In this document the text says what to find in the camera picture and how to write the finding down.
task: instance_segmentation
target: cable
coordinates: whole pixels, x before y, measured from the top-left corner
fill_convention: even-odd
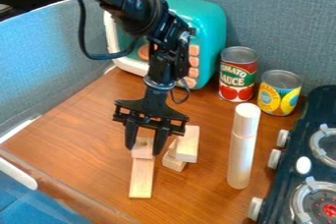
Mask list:
[[[79,22],[79,44],[82,53],[84,56],[91,60],[109,60],[109,59],[116,59],[123,56],[129,55],[135,48],[136,43],[138,41],[138,37],[136,37],[128,47],[126,47],[124,50],[119,51],[117,53],[109,53],[109,54],[90,54],[86,50],[85,46],[85,23],[86,23],[86,9],[85,4],[83,0],[77,0],[80,6],[80,22]]]
[[[171,97],[172,97],[172,100],[173,100],[173,102],[175,102],[176,104],[182,104],[182,103],[184,103],[185,101],[187,101],[188,98],[189,98],[189,95],[190,95],[190,93],[191,93],[191,90],[189,89],[189,86],[187,85],[186,80],[185,80],[185,79],[181,79],[181,83],[183,84],[184,89],[185,89],[185,91],[186,91],[186,93],[187,93],[187,95],[186,95],[183,99],[177,101],[177,100],[175,99],[173,89],[170,90],[170,95],[171,95]]]

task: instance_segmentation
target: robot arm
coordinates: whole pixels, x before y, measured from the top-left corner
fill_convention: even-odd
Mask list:
[[[181,18],[169,12],[164,0],[95,1],[112,15],[125,32],[135,37],[144,35],[149,40],[149,70],[143,79],[146,84],[144,98],[116,100],[113,120],[126,127],[128,149],[135,144],[139,127],[154,130],[153,154],[157,155],[169,136],[184,134],[189,121],[188,116],[168,107],[166,99],[175,82],[184,82],[183,77],[189,72],[190,28]]]

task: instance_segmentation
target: metal can lid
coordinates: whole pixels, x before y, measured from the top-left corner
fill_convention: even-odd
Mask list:
[[[283,70],[266,71],[262,74],[261,81],[277,88],[296,88],[303,84],[298,75]]]
[[[248,47],[228,47],[221,52],[222,60],[233,63],[252,63],[257,60],[257,54]]]

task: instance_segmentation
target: yellow can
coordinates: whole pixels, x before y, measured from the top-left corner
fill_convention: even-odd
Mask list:
[[[282,70],[267,71],[261,76],[257,105],[268,114],[287,116],[296,107],[302,80],[294,73]]]

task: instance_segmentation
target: gray wall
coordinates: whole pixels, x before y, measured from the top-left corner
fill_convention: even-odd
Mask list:
[[[87,49],[104,53],[102,10],[94,1],[84,1]],[[77,34],[79,14],[77,1],[70,0],[0,23],[0,137],[53,108],[111,65],[83,56]]]
[[[258,75],[284,69],[305,76],[304,92],[336,81],[336,0],[206,0],[228,15],[227,46],[260,55]]]

